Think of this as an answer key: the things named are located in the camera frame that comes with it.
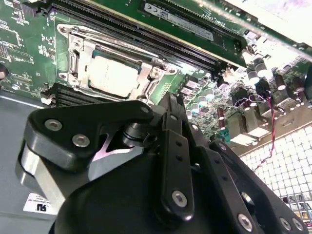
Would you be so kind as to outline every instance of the red wire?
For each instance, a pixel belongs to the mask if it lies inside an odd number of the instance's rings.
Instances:
[[[273,155],[273,150],[274,150],[274,142],[275,142],[275,111],[273,109],[273,106],[271,104],[271,98],[268,98],[268,104],[269,104],[269,108],[271,109],[271,114],[272,114],[272,148],[270,149],[270,156],[268,156],[267,158],[263,159],[260,164],[254,169],[253,172],[255,172],[259,167],[261,167],[263,165],[263,163],[265,163],[269,158],[272,157]]]

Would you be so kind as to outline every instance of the metal bolt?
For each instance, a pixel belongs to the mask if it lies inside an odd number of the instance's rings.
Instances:
[[[62,129],[63,125],[56,119],[48,119],[44,123],[45,127],[51,131],[59,131]]]
[[[192,127],[194,128],[195,131],[198,131],[198,127],[195,124],[193,124]]]
[[[141,107],[141,110],[142,110],[143,112],[145,112],[145,113],[148,113],[148,112],[149,112],[148,109],[147,109],[146,107]]]
[[[251,233],[251,231],[253,230],[253,225],[252,223],[250,222],[250,220],[244,215],[244,214],[239,214],[237,216],[237,219],[240,223],[240,225],[242,225],[242,227]]]
[[[295,224],[296,228],[303,231],[303,226],[302,224],[295,218],[292,219],[293,223]]]
[[[172,199],[174,200],[175,204],[179,207],[186,207],[187,205],[186,196],[179,190],[175,190],[172,193]]]
[[[279,220],[281,221],[286,230],[290,231],[292,229],[291,225],[289,224],[289,222],[286,221],[286,219],[279,218]]]
[[[170,117],[171,117],[173,120],[177,120],[177,117],[175,117],[174,115],[170,115]]]
[[[76,145],[77,147],[81,147],[81,148],[85,148],[90,144],[89,138],[83,134],[77,134],[73,136],[72,141],[74,145]]]
[[[223,145],[223,144],[221,144],[221,143],[219,143],[219,146],[220,146],[220,148],[222,149],[222,150],[226,150],[226,147]]]

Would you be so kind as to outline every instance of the white label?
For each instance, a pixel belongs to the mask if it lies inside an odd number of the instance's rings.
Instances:
[[[174,25],[177,25],[185,30],[188,30],[192,33],[195,33],[203,38],[206,38],[208,40],[214,41],[214,36],[211,32],[195,25],[192,24],[184,19],[181,19],[173,14],[170,14],[164,10],[161,10],[158,7],[155,7],[153,5],[150,5],[148,3],[145,4],[144,10],[147,11],[148,13],[151,13],[154,16],[157,16],[159,18],[162,18]]]
[[[35,212],[47,215],[57,215],[58,213],[52,208],[51,203],[38,194],[29,194],[23,211]]]

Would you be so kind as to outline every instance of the capacitor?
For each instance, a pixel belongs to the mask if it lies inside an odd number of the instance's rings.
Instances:
[[[254,95],[249,95],[248,98],[249,98],[249,100],[250,100],[249,105],[250,105],[251,107],[255,107],[255,106],[257,105],[257,103],[256,103],[256,99],[255,99]]]
[[[199,96],[198,97],[198,104],[199,106],[206,106],[207,105],[207,100],[205,96]]]
[[[192,112],[194,112],[194,113],[199,113],[199,104],[198,104],[197,102],[193,103],[193,104],[191,105],[191,110],[192,110]]]
[[[9,70],[0,63],[0,80],[7,78],[8,75],[10,74]]]
[[[283,76],[282,75],[276,75],[274,77],[276,86],[278,90],[284,90],[286,88],[286,84],[284,82]]]
[[[258,77],[267,77],[268,76],[268,69],[264,62],[260,62],[255,66],[255,71],[258,74]]]
[[[225,129],[225,121],[224,119],[219,120],[219,129],[224,130]]]
[[[243,109],[244,109],[244,111],[250,110],[250,102],[249,102],[249,100],[243,103]]]
[[[187,119],[188,119],[188,120],[191,120],[191,119],[192,119],[192,111],[187,110],[187,111],[186,111],[186,116],[187,116]]]
[[[260,80],[256,71],[249,71],[248,72],[248,79],[249,79],[249,85],[255,85]]]
[[[293,85],[293,89],[296,92],[304,91],[303,82],[300,77],[295,77],[294,79],[292,79],[292,85]]]
[[[218,119],[219,119],[219,120],[223,120],[223,119],[224,119],[224,112],[223,112],[223,109],[220,108],[220,107],[218,107],[218,108],[216,109],[216,112],[217,112],[217,114],[218,114]]]
[[[214,89],[208,88],[205,90],[205,96],[207,101],[211,101],[215,97]]]

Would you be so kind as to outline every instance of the electrolytic capacitor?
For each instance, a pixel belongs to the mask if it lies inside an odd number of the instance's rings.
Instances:
[[[207,105],[206,96],[199,96],[198,97],[198,104],[199,104],[199,106],[206,106]]]
[[[215,97],[215,92],[212,88],[208,88],[205,90],[205,96],[207,101],[211,101]]]
[[[191,119],[192,119],[192,111],[187,110],[187,111],[186,111],[186,116],[187,116],[187,119],[188,119],[188,120],[191,120]]]
[[[219,119],[219,129],[224,130],[225,129],[225,121],[224,119]]]
[[[249,85],[255,85],[260,80],[256,71],[250,71],[248,73],[248,79],[249,79]]]
[[[303,82],[300,77],[295,77],[294,79],[292,79],[292,85],[293,85],[293,89],[296,92],[304,91]]]
[[[268,76],[268,69],[267,66],[264,64],[264,62],[260,62],[256,65],[255,71],[258,74],[258,77],[267,77]]]
[[[284,82],[283,76],[282,75],[276,75],[274,77],[276,86],[278,90],[284,90],[286,88],[286,84]]]
[[[191,105],[191,110],[192,110],[192,112],[194,112],[194,113],[199,113],[199,104],[198,104],[197,102],[193,103],[193,104]]]
[[[243,109],[244,111],[250,110],[250,104],[249,100],[243,103]]]
[[[218,107],[217,110],[216,110],[217,114],[218,114],[218,119],[219,120],[223,120],[224,119],[224,112],[223,112],[223,109]]]

